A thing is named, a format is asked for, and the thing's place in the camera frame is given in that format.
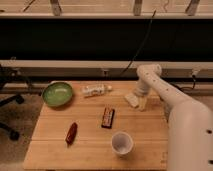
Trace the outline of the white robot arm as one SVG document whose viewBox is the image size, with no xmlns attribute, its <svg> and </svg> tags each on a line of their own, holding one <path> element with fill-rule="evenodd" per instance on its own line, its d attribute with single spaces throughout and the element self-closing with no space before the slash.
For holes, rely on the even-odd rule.
<svg viewBox="0 0 213 171">
<path fill-rule="evenodd" d="M 213 111 L 160 78 L 159 64 L 140 65 L 136 93 L 152 88 L 170 107 L 167 171 L 213 171 Z"/>
</svg>

